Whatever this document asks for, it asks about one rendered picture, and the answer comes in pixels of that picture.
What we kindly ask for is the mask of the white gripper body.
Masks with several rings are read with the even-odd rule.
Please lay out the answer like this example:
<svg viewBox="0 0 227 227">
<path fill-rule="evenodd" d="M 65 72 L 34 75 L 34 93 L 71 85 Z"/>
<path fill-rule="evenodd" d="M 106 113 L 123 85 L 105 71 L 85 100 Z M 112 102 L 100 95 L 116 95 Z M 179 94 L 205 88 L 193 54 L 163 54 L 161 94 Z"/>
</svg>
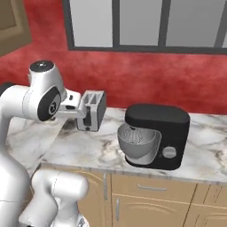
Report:
<svg viewBox="0 0 227 227">
<path fill-rule="evenodd" d="M 75 118 L 85 118 L 87 115 L 87 108 L 84 101 L 81 99 L 79 105 L 75 107 L 74 117 Z"/>
</svg>

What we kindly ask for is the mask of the silver toaster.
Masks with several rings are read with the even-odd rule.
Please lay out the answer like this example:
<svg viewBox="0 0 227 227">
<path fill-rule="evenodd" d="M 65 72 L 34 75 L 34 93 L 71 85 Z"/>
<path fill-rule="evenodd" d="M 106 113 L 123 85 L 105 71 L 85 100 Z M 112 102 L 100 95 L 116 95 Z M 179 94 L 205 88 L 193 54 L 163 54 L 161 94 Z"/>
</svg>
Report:
<svg viewBox="0 0 227 227">
<path fill-rule="evenodd" d="M 86 90 L 82 95 L 86 106 L 86 116 L 76 119 L 80 131 L 99 131 L 106 112 L 106 92 L 104 90 Z"/>
</svg>

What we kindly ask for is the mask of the grey mixer bowl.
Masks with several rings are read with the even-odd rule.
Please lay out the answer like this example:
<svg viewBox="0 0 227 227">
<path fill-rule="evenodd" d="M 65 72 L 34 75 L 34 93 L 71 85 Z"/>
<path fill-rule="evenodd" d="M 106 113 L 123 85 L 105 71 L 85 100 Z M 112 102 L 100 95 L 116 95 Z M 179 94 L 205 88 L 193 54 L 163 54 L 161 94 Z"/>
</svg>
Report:
<svg viewBox="0 0 227 227">
<path fill-rule="evenodd" d="M 123 123 L 117 131 L 118 142 L 125 158 L 137 165 L 148 165 L 155 159 L 161 133 L 154 129 L 133 128 Z"/>
</svg>

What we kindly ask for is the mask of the tan cupboard door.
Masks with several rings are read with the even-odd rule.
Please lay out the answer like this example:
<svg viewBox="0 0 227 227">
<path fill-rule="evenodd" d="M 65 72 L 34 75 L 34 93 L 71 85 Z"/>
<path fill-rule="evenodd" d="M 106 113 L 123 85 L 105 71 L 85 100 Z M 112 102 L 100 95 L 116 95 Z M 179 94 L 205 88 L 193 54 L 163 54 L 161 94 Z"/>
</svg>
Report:
<svg viewBox="0 0 227 227">
<path fill-rule="evenodd" d="M 191 204 L 184 227 L 227 227 L 227 207 Z"/>
<path fill-rule="evenodd" d="M 115 218 L 116 200 L 120 199 L 119 221 Z M 189 204 L 167 200 L 112 195 L 113 227 L 183 227 Z"/>
<path fill-rule="evenodd" d="M 89 181 L 88 194 L 78 202 L 78 206 L 90 227 L 112 227 L 111 175 L 107 173 L 107 200 L 104 200 L 104 173 L 85 170 L 78 173 Z"/>
</svg>

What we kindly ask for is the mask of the black stand mixer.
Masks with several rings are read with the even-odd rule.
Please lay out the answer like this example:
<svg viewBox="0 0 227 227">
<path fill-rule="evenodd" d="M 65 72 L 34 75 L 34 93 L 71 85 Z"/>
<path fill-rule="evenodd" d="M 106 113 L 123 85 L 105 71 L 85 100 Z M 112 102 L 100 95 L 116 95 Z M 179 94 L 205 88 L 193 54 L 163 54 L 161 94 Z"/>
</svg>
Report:
<svg viewBox="0 0 227 227">
<path fill-rule="evenodd" d="M 134 104 L 127 108 L 124 121 L 133 128 L 154 129 L 161 133 L 159 150 L 153 162 L 137 165 L 125 158 L 129 165 L 162 170 L 180 167 L 191 121 L 186 111 L 175 106 Z"/>
</svg>

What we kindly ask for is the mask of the grey framed window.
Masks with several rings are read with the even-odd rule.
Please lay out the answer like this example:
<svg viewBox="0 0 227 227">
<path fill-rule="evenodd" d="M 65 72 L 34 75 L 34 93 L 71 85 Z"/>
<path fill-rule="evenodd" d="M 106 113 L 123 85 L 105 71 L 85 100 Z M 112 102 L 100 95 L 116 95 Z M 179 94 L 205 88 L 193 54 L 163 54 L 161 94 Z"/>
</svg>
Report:
<svg viewBox="0 0 227 227">
<path fill-rule="evenodd" d="M 62 0 L 79 51 L 227 55 L 227 0 Z"/>
</svg>

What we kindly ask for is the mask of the tan drawer front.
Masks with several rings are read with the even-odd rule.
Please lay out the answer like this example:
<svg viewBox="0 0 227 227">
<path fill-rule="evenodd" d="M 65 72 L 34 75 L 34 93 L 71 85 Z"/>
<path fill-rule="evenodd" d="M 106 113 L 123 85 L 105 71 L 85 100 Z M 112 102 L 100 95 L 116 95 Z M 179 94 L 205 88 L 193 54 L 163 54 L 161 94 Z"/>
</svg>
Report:
<svg viewBox="0 0 227 227">
<path fill-rule="evenodd" d="M 151 187 L 166 187 L 164 192 L 154 192 L 137 188 L 137 184 Z M 112 175 L 112 190 L 115 194 L 170 200 L 190 203 L 196 184 L 174 180 L 161 180 L 141 176 Z"/>
<path fill-rule="evenodd" d="M 193 203 L 214 207 L 227 207 L 227 185 L 197 184 Z"/>
</svg>

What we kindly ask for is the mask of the tan wall cupboard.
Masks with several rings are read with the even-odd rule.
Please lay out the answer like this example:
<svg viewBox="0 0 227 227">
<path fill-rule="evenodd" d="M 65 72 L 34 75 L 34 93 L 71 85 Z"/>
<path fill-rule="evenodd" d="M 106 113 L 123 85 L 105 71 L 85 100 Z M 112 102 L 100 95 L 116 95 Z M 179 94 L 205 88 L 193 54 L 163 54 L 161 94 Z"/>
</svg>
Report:
<svg viewBox="0 0 227 227">
<path fill-rule="evenodd" d="M 0 57 L 32 42 L 23 0 L 0 0 Z"/>
</svg>

